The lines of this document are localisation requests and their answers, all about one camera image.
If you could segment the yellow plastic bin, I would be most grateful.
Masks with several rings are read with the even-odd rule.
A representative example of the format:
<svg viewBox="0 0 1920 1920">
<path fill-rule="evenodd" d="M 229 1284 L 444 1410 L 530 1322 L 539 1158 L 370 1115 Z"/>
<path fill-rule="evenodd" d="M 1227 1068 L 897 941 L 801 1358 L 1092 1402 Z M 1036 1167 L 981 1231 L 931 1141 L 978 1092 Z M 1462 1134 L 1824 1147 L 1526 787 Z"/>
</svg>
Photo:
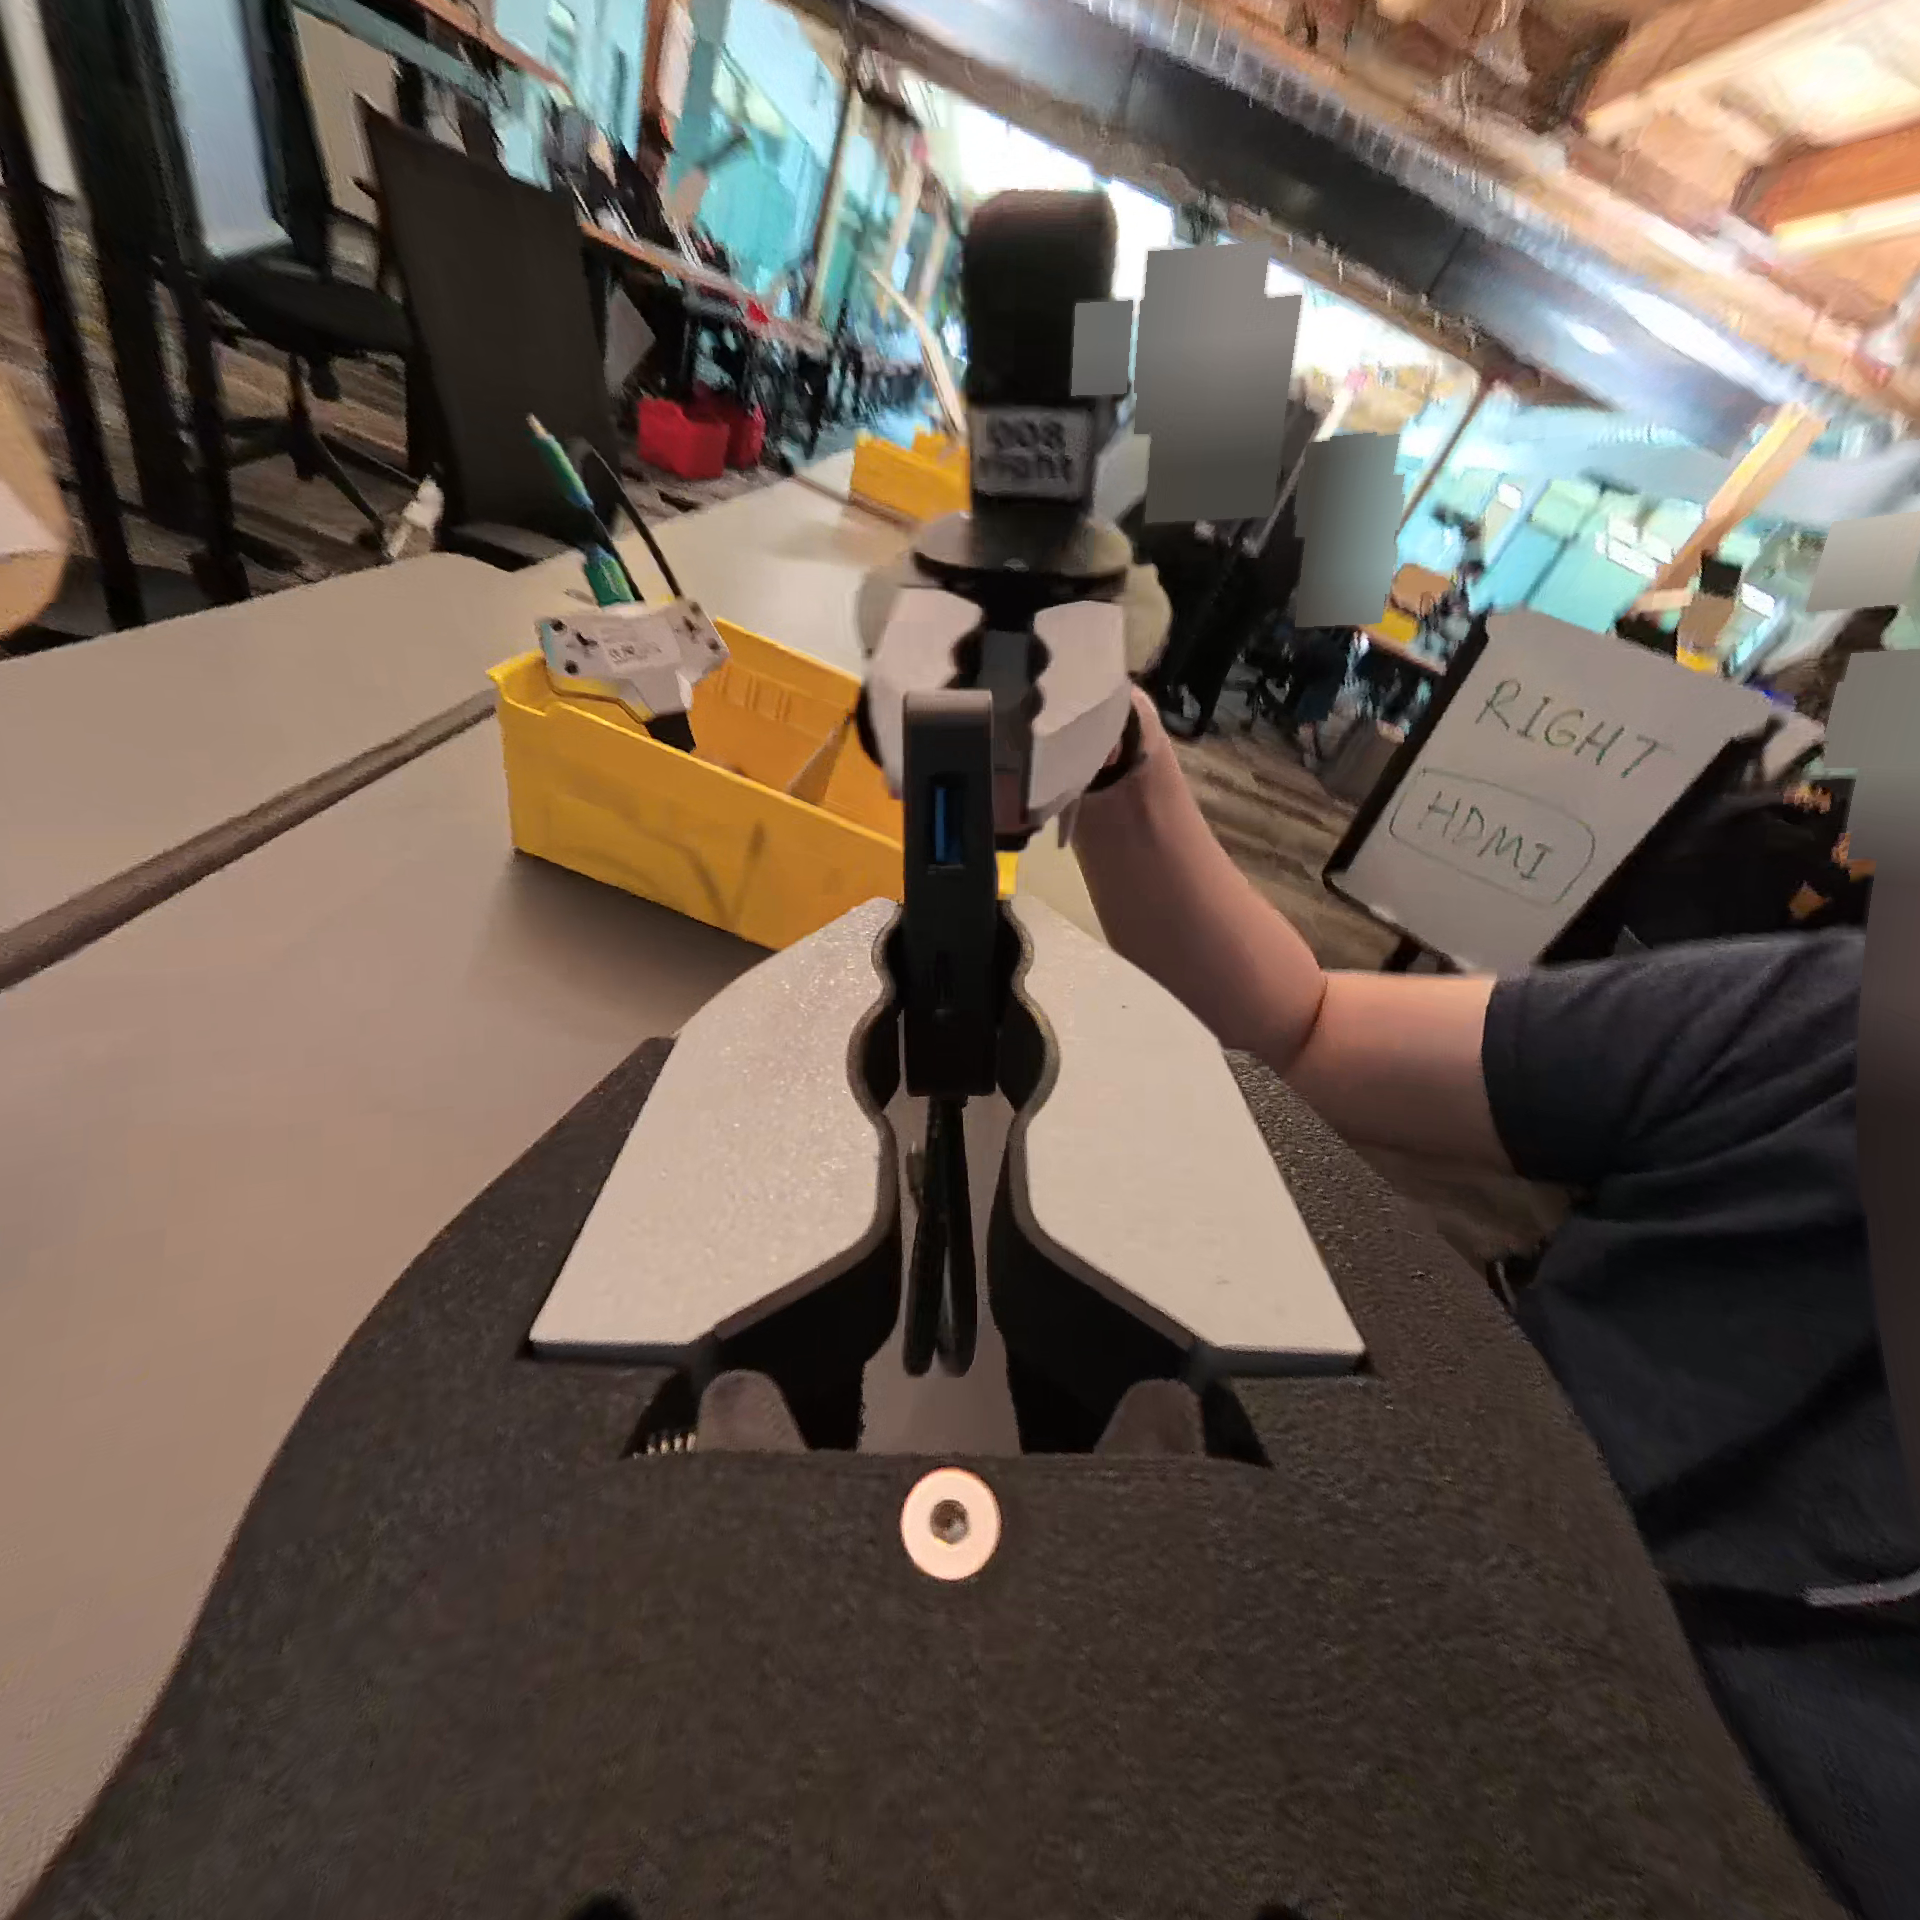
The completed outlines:
<svg viewBox="0 0 1920 1920">
<path fill-rule="evenodd" d="M 855 737 L 857 679 L 716 621 L 695 751 L 550 690 L 539 645 L 493 665 L 515 851 L 780 949 L 902 903 L 902 805 Z"/>
</svg>

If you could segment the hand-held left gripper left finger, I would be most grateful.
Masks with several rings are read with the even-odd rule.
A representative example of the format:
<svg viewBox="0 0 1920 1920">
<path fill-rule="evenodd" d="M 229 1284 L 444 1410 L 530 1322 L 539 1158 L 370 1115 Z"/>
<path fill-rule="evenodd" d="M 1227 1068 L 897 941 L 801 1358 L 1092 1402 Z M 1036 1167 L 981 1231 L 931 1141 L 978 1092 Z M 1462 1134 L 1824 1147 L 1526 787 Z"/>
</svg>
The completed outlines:
<svg viewBox="0 0 1920 1920">
<path fill-rule="evenodd" d="M 882 1252 L 895 921 L 870 898 L 685 1020 L 530 1330 L 536 1355 L 710 1358 Z"/>
</svg>

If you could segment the black high-back chair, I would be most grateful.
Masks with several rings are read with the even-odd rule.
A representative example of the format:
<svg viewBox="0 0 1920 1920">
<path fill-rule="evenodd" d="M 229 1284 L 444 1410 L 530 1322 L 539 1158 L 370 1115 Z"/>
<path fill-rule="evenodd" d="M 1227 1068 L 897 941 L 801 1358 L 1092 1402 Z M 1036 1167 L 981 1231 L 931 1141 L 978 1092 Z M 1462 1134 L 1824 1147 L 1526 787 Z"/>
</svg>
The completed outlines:
<svg viewBox="0 0 1920 1920">
<path fill-rule="evenodd" d="M 444 512 L 437 549 L 521 573 L 574 530 L 530 417 L 589 444 L 583 480 L 612 507 L 618 412 L 603 380 L 583 234 L 559 197 L 360 108 L 384 234 L 423 380 Z"/>
</svg>

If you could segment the black USB hub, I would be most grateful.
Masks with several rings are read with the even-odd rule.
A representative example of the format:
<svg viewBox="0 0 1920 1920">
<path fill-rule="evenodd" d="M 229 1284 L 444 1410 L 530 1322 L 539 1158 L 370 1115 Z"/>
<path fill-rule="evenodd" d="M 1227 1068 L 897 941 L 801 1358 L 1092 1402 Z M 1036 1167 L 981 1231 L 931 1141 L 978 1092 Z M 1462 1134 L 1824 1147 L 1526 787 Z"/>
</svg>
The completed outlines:
<svg viewBox="0 0 1920 1920">
<path fill-rule="evenodd" d="M 991 698 L 912 694 L 902 719 L 902 1064 L 907 1092 L 963 1102 L 995 1085 Z"/>
</svg>

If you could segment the framed screen on stand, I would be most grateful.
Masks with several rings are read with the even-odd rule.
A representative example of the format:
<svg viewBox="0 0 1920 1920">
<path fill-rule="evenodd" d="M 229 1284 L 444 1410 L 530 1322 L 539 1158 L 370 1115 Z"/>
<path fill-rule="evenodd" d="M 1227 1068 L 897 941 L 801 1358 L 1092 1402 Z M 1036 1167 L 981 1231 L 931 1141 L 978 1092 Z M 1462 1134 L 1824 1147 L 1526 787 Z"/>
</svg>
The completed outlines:
<svg viewBox="0 0 1920 1920">
<path fill-rule="evenodd" d="M 283 2 L 153 2 L 188 243 L 204 265 L 317 265 L 327 213 Z"/>
</svg>

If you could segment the long wooden desk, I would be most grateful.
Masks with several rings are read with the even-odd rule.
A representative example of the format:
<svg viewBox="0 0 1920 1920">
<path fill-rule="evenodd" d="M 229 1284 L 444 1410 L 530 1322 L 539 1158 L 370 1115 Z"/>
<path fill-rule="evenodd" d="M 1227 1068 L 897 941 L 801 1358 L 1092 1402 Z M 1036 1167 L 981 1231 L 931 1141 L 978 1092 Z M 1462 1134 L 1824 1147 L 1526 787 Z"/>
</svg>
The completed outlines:
<svg viewBox="0 0 1920 1920">
<path fill-rule="evenodd" d="M 641 319 L 666 314 L 666 347 L 618 380 L 635 400 L 669 400 L 685 412 L 759 412 L 757 464 L 810 462 L 828 432 L 837 342 L 818 325 L 788 314 L 674 246 L 651 246 L 610 216 L 577 216 L 583 250 L 610 291 L 644 294 Z"/>
</svg>

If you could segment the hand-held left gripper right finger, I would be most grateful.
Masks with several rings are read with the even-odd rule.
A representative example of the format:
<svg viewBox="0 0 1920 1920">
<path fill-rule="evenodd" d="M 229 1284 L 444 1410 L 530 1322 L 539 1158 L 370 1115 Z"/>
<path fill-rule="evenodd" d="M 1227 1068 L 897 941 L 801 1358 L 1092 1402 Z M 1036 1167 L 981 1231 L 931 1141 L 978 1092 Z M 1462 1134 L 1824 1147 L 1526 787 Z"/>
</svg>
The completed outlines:
<svg viewBox="0 0 1920 1920">
<path fill-rule="evenodd" d="M 1354 1321 L 1207 1027 L 1051 906 L 1004 911 L 1038 1030 L 1004 1143 L 1024 1243 L 1201 1378 L 1354 1372 Z"/>
</svg>

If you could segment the person's right forearm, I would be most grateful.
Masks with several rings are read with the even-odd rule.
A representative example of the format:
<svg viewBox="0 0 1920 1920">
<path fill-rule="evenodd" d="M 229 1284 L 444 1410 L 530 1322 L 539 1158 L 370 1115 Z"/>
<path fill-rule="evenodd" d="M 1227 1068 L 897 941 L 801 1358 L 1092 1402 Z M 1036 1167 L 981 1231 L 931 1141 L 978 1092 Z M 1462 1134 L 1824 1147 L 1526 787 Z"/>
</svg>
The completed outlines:
<svg viewBox="0 0 1920 1920">
<path fill-rule="evenodd" d="M 1108 944 L 1337 1141 L 1507 1175 L 1481 1073 L 1495 984 L 1325 971 L 1207 829 L 1154 703 L 1129 696 L 1135 751 L 1074 817 Z"/>
</svg>

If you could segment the white handwritten sign board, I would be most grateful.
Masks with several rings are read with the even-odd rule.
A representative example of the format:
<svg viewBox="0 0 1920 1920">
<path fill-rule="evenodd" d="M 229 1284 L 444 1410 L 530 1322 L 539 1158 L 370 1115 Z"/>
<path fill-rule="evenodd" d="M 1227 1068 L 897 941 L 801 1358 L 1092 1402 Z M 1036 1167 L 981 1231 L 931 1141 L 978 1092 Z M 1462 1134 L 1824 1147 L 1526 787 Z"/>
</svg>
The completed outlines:
<svg viewBox="0 0 1920 1920">
<path fill-rule="evenodd" d="M 1467 973 L 1531 966 L 1731 748 L 1764 696 L 1654 651 L 1498 610 L 1322 870 L 1375 925 Z"/>
</svg>

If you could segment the black swivel office chair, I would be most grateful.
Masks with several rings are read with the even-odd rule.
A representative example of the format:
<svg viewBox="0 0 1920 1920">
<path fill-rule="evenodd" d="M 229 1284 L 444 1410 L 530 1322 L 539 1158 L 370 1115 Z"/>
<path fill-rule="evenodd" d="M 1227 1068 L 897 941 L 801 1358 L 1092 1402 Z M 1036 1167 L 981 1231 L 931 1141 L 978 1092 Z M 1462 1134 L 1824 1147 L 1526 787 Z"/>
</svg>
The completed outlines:
<svg viewBox="0 0 1920 1920">
<path fill-rule="evenodd" d="M 379 543 L 383 512 L 349 472 L 396 488 L 408 488 L 408 474 L 360 444 L 322 433 L 311 406 L 342 394 L 336 362 L 408 361 L 413 340 L 401 305 L 271 253 L 216 265 L 202 296 L 220 342 L 265 342 L 280 352 L 287 371 L 287 402 L 276 417 L 229 417 L 229 464 L 255 466 L 287 457 L 300 482 L 322 476 L 366 518 L 362 546 Z"/>
</svg>

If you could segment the black framed wooden desk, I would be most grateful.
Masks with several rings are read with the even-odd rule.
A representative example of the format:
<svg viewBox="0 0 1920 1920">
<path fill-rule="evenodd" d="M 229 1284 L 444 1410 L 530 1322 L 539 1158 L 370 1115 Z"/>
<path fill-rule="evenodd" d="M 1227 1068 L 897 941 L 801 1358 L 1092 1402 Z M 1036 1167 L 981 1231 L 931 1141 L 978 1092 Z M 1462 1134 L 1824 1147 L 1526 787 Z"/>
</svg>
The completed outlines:
<svg viewBox="0 0 1920 1920">
<path fill-rule="evenodd" d="M 4 651 L 30 656 L 249 601 L 251 583 L 236 549 L 220 551 L 219 543 L 204 543 L 192 551 L 186 573 L 140 566 L 129 551 L 128 511 L 90 387 L 56 197 L 40 173 L 11 38 L 4 38 L 4 206 L 69 453 L 69 488 L 56 488 L 56 507 L 82 511 L 87 543 L 84 554 L 69 551 L 60 558 L 60 578 L 44 607 L 19 621 Z"/>
</svg>

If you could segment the grey HDMI switch box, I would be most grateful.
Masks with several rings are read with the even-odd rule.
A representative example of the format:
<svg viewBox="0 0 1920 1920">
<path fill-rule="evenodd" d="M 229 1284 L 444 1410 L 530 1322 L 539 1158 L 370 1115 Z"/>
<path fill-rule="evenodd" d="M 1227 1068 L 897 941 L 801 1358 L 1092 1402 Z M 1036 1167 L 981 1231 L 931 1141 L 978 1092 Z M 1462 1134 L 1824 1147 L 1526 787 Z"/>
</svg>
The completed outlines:
<svg viewBox="0 0 1920 1920">
<path fill-rule="evenodd" d="M 620 710 L 683 753 L 695 751 L 695 690 L 731 660 L 719 628 L 685 599 L 547 616 L 539 623 L 539 652 L 559 696 Z"/>
</svg>

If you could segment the small yellow bin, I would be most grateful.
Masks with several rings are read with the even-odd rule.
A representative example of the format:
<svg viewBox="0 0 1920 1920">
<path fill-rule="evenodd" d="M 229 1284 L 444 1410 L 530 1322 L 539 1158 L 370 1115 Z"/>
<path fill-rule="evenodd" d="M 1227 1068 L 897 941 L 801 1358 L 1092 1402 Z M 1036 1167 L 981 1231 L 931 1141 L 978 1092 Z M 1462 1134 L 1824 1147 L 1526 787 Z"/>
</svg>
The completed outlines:
<svg viewBox="0 0 1920 1920">
<path fill-rule="evenodd" d="M 969 511 L 967 442 L 916 432 L 912 444 L 862 432 L 852 444 L 848 496 L 882 516 L 931 523 Z"/>
</svg>

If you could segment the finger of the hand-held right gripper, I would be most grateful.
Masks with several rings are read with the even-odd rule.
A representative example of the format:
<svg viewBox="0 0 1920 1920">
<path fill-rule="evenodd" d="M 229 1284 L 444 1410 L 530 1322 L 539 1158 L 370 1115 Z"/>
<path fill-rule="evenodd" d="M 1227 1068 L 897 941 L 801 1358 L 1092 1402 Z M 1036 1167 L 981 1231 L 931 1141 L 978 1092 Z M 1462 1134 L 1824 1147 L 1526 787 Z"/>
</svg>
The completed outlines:
<svg viewBox="0 0 1920 1920">
<path fill-rule="evenodd" d="M 995 741 L 995 832 L 1031 837 L 1077 805 L 1133 719 L 1127 610 L 1081 599 L 1036 610 Z"/>
<path fill-rule="evenodd" d="M 981 607 L 945 589 L 904 589 L 865 671 L 865 748 L 889 785 L 904 785 L 904 703 L 945 694 L 956 656 L 978 633 Z"/>
</svg>

